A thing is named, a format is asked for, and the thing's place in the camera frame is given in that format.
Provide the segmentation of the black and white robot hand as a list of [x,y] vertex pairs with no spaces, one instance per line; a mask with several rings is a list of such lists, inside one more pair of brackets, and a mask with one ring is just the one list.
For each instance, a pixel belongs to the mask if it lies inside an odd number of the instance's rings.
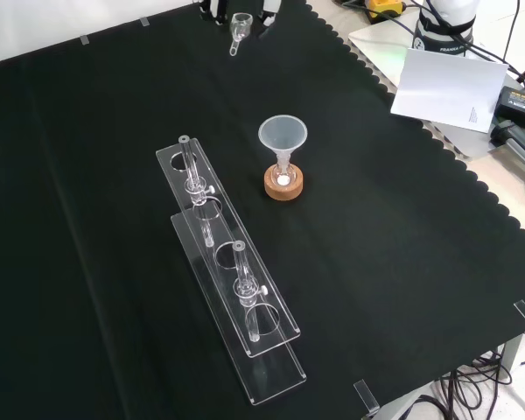
[[[203,20],[213,21],[218,26],[231,28],[228,22],[228,0],[201,0],[194,1],[199,6],[200,16]],[[277,14],[281,8],[281,0],[259,1],[259,13],[254,18],[252,29],[255,36],[260,39],[268,29],[275,23]]]

